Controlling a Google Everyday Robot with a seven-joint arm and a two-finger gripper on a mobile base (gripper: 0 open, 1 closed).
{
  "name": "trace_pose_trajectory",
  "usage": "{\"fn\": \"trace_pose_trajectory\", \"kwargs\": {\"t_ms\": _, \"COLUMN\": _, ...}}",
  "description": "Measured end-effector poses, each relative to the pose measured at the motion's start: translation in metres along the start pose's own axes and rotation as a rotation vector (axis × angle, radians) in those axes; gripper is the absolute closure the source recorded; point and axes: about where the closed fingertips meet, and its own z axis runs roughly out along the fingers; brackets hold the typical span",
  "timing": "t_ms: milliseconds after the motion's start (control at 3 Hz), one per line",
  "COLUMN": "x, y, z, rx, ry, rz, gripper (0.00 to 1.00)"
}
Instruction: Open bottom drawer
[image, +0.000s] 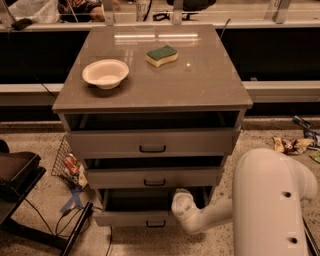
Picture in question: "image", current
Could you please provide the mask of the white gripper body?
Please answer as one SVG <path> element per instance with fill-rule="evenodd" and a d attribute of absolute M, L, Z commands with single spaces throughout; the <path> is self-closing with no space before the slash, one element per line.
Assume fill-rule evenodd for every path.
<path fill-rule="evenodd" d="M 187 234 L 195 234 L 198 231 L 200 210 L 188 190 L 176 190 L 172 199 L 171 211 Z"/>

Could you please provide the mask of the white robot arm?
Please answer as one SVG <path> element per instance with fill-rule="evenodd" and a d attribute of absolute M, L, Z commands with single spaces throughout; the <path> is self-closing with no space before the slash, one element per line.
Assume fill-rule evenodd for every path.
<path fill-rule="evenodd" d="M 246 152 L 234 170 L 232 196 L 203 209 L 178 189 L 172 212 L 188 234 L 233 221 L 234 256 L 308 256 L 301 207 L 318 182 L 297 160 L 272 149 Z"/>

